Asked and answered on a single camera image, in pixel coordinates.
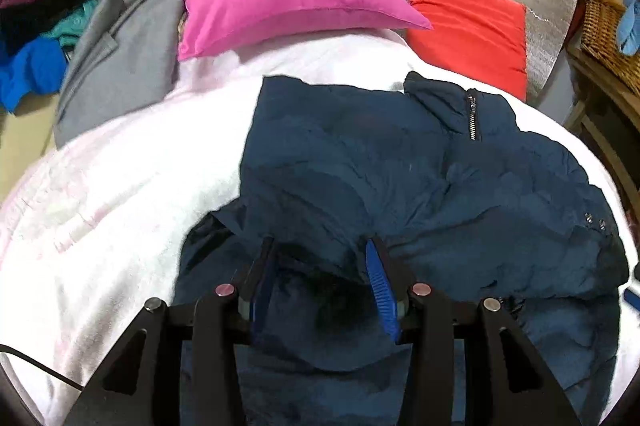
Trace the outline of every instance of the gray blazer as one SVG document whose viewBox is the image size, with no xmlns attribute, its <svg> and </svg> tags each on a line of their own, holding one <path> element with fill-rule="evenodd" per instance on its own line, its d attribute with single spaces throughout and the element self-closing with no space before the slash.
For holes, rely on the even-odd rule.
<svg viewBox="0 0 640 426">
<path fill-rule="evenodd" d="M 164 98 L 177 70 L 183 13 L 183 0 L 98 0 L 60 89 L 58 148 Z"/>
</svg>

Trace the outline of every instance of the zipper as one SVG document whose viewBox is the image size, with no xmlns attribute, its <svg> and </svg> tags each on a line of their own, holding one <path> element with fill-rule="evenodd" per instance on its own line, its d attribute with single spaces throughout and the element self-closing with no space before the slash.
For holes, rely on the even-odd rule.
<svg viewBox="0 0 640 426">
<path fill-rule="evenodd" d="M 469 106 L 469 137 L 471 137 L 472 141 L 475 141 L 478 138 L 478 132 L 476 130 L 476 110 L 478 109 L 478 104 L 473 94 L 468 94 L 466 100 Z"/>
</svg>

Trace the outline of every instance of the red fabric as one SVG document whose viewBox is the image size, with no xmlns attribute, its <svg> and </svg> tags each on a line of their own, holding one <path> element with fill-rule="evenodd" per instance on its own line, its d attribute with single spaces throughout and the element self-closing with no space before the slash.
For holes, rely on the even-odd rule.
<svg viewBox="0 0 640 426">
<path fill-rule="evenodd" d="M 420 58 L 496 86 L 524 101 L 527 91 L 525 12 L 513 0 L 409 0 L 433 30 L 408 29 Z"/>
</svg>

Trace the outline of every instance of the white bedsheet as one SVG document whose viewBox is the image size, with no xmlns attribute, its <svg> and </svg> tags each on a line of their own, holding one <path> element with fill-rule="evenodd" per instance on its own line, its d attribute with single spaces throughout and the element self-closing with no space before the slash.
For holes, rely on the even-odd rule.
<svg viewBox="0 0 640 426">
<path fill-rule="evenodd" d="M 189 229 L 238 196 L 239 163 L 263 75 L 399 90 L 409 70 L 500 93 L 425 64 L 391 31 L 284 37 L 180 64 L 176 89 L 162 103 L 47 155 L 5 200 L 0 343 L 85 384 L 147 298 L 172 300 Z M 602 164 L 551 119 L 505 98 L 521 130 L 562 143 L 602 189 L 634 266 L 632 237 Z M 640 359 L 640 321 L 628 305 L 622 308 L 610 406 Z M 44 424 L 62 424 L 76 390 L 18 359 L 2 356 L 2 366 Z"/>
</svg>

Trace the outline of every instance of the metal rivet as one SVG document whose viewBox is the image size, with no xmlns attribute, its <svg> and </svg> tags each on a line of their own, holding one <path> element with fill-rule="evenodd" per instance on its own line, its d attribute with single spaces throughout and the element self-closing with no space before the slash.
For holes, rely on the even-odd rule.
<svg viewBox="0 0 640 426">
<path fill-rule="evenodd" d="M 149 312 L 153 312 L 155 310 L 158 310 L 163 304 L 163 301 L 160 298 L 149 298 L 147 301 L 145 301 L 145 309 L 148 310 Z"/>
<path fill-rule="evenodd" d="M 484 308 L 491 312 L 497 312 L 500 310 L 500 302 L 495 298 L 487 298 L 484 300 Z"/>
<path fill-rule="evenodd" d="M 216 294 L 218 296 L 231 296 L 236 291 L 236 288 L 230 283 L 222 283 L 216 287 Z"/>
<path fill-rule="evenodd" d="M 414 283 L 414 286 L 411 287 L 411 290 L 417 296 L 428 296 L 431 294 L 431 287 L 429 287 L 425 283 Z"/>
</svg>

